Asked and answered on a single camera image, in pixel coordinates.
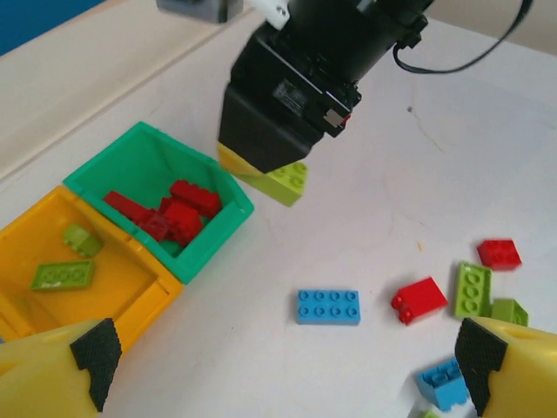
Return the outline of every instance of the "lime green lego brick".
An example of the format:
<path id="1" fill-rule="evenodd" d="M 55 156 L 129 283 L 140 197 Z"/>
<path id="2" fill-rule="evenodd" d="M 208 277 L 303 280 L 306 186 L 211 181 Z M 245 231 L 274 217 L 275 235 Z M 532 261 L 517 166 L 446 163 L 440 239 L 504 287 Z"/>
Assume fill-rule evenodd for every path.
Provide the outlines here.
<path id="1" fill-rule="evenodd" d="M 433 411 L 426 411 L 421 416 L 421 418 L 439 418 L 439 416 L 437 414 L 435 414 Z"/>
<path id="2" fill-rule="evenodd" d="M 41 264 L 31 283 L 33 290 L 70 290 L 91 284 L 94 263 L 92 260 L 70 263 Z"/>
<path id="3" fill-rule="evenodd" d="M 83 257 L 95 257 L 103 249 L 101 240 L 78 224 L 64 230 L 64 243 Z"/>
<path id="4" fill-rule="evenodd" d="M 489 316 L 491 276 L 489 268 L 460 263 L 454 307 L 454 315 L 457 318 Z"/>
<path id="5" fill-rule="evenodd" d="M 514 299 L 496 299 L 491 306 L 491 317 L 511 324 L 528 326 L 528 312 Z"/>
<path id="6" fill-rule="evenodd" d="M 304 194 L 307 167 L 304 163 L 296 162 L 263 176 L 237 177 L 283 205 L 292 206 Z"/>

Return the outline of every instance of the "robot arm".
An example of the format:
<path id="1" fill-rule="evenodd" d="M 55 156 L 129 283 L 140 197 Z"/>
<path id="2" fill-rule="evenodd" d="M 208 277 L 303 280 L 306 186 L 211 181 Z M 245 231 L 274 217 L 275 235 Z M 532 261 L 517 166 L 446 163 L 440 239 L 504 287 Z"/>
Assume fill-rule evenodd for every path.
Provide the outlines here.
<path id="1" fill-rule="evenodd" d="M 157 0 L 158 7 L 215 23 L 232 19 L 243 0 Z M 251 0 L 266 22 L 232 66 L 223 100 L 218 152 L 234 174 L 258 176 L 310 152 L 327 133 L 337 137 L 360 102 L 358 81 L 389 51 L 404 70 L 462 71 L 488 55 L 522 22 L 522 0 L 506 34 L 461 67 L 427 70 L 403 63 L 427 27 L 433 0 Z"/>

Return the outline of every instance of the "plastic bin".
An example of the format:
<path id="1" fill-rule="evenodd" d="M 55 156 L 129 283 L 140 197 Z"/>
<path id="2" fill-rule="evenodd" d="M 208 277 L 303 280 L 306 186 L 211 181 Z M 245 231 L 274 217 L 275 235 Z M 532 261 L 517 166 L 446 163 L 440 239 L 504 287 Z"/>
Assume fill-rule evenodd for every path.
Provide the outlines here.
<path id="1" fill-rule="evenodd" d="M 164 240 L 158 243 L 120 212 L 103 202 L 110 191 L 123 194 L 146 207 L 158 207 L 170 196 L 174 181 L 185 179 L 218 193 L 223 209 L 186 247 Z M 218 163 L 139 123 L 82 165 L 65 181 L 74 193 L 144 244 L 185 284 L 252 214 L 253 204 L 232 176 Z"/>
<path id="2" fill-rule="evenodd" d="M 37 292 L 37 267 L 86 260 L 63 242 L 77 223 L 98 236 L 91 286 Z M 0 232 L 0 335 L 16 340 L 96 318 L 112 318 L 126 352 L 184 287 L 128 233 L 63 186 Z"/>

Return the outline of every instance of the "table surface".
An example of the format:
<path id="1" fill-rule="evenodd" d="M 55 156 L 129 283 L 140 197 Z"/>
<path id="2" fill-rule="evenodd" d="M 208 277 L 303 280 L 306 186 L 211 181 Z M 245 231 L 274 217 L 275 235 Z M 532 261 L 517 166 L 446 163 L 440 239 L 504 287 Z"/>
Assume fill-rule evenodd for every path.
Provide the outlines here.
<path id="1" fill-rule="evenodd" d="M 243 17 L 0 183 L 0 225 L 138 120 L 214 156 L 228 71 L 258 22 Z M 437 67 L 491 42 L 438 23 L 424 39 L 404 55 Z M 450 77 L 385 57 L 346 132 L 307 159 L 297 205 L 245 186 L 256 212 L 121 360 L 104 418 L 412 416 L 426 405 L 412 374 L 452 355 L 460 323 L 447 309 L 405 327 L 389 300 L 429 275 L 452 300 L 455 263 L 477 261 L 485 237 L 512 237 L 524 263 L 494 275 L 492 297 L 557 333 L 556 73 L 556 58 L 514 45 Z M 358 290 L 360 325 L 297 325 L 300 288 Z M 447 416 L 475 415 L 469 402 Z"/>

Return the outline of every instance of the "blue wall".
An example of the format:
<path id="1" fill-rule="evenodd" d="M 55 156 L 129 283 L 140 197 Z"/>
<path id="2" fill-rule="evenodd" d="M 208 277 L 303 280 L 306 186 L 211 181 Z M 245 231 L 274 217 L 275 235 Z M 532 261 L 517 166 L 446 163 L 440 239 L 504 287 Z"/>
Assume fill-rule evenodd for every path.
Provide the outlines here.
<path id="1" fill-rule="evenodd" d="M 0 56 L 105 0 L 0 0 Z"/>

